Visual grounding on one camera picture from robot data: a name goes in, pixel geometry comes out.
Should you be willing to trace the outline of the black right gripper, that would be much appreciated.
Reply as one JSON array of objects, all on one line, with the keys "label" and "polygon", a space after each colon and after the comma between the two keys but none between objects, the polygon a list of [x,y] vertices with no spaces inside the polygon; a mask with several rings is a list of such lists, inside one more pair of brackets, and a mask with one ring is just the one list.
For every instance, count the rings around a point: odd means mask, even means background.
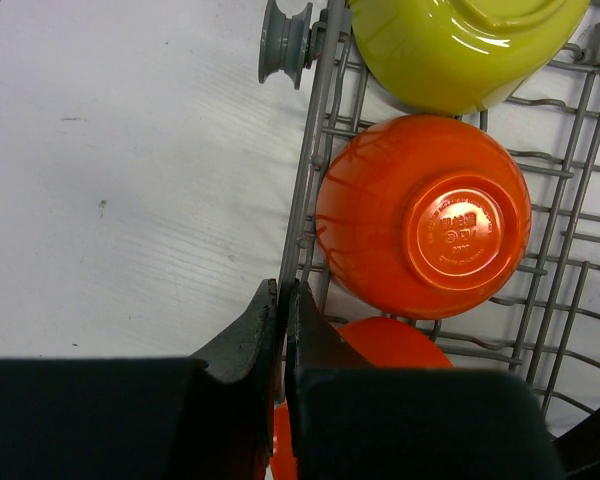
[{"label": "black right gripper", "polygon": [[600,408],[554,441],[567,479],[600,479]]}]

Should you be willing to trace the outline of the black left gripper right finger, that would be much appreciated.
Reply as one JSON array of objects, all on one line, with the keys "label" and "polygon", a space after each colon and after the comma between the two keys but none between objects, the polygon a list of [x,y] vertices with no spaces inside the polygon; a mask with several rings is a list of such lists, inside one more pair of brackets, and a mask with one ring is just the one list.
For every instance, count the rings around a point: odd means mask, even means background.
[{"label": "black left gripper right finger", "polygon": [[302,479],[561,479],[539,405],[496,370],[377,368],[289,297],[286,395]]}]

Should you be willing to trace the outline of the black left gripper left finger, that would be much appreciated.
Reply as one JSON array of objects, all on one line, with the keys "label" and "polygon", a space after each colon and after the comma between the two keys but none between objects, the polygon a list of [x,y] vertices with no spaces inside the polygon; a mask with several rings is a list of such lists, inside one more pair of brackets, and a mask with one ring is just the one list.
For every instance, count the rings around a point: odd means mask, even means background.
[{"label": "black left gripper left finger", "polygon": [[188,356],[0,359],[0,479],[262,479],[277,285]]}]

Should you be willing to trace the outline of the orange bowl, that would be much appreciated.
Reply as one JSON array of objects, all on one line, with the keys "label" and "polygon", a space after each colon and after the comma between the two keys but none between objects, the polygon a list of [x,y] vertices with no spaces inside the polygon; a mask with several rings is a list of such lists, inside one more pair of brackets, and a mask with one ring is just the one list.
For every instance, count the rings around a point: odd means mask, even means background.
[{"label": "orange bowl", "polygon": [[526,182],[496,140],[461,121],[402,116],[332,161],[315,211],[331,276],[368,305],[438,320],[488,300],[531,231]]},{"label": "orange bowl", "polygon": [[[389,317],[370,317],[339,326],[338,334],[375,367],[452,368],[448,357],[416,328]],[[296,479],[287,402],[274,410],[273,479]]]}]

